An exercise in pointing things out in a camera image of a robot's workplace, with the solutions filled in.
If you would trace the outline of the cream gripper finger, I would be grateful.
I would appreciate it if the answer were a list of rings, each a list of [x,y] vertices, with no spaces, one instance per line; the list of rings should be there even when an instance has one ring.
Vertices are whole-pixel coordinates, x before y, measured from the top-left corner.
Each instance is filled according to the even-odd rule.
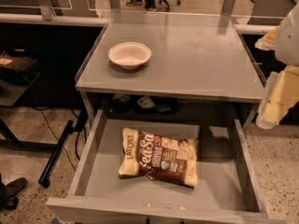
[[[272,72],[266,81],[264,96],[258,108],[256,125],[262,129],[278,126],[289,109],[299,102],[299,67],[287,65]]]
[[[277,45],[278,28],[274,28],[255,43],[256,49],[274,50]]]

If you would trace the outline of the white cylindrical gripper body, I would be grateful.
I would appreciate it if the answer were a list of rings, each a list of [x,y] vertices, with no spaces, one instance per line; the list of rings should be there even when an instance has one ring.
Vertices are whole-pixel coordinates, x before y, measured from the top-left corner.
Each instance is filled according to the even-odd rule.
[[[287,65],[299,65],[299,4],[283,19],[277,34],[276,59]]]

